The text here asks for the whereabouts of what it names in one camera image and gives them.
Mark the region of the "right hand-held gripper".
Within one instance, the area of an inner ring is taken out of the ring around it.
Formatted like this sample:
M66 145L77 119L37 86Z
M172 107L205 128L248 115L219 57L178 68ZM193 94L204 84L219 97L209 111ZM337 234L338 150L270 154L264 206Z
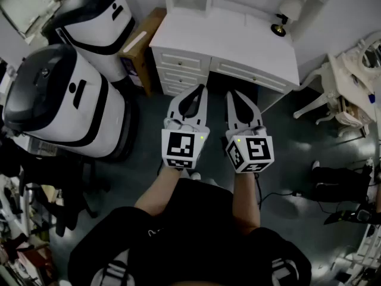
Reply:
M226 95L226 113L230 130L225 151L235 172L262 172L274 162L274 149L259 108L246 95L232 90Z

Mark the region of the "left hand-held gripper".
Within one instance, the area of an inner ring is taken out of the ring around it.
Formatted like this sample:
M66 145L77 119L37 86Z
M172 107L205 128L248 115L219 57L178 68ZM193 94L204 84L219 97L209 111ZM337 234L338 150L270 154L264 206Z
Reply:
M203 84L185 89L170 102L164 129L161 130L161 154L168 167L195 169L210 134L206 127L208 90Z

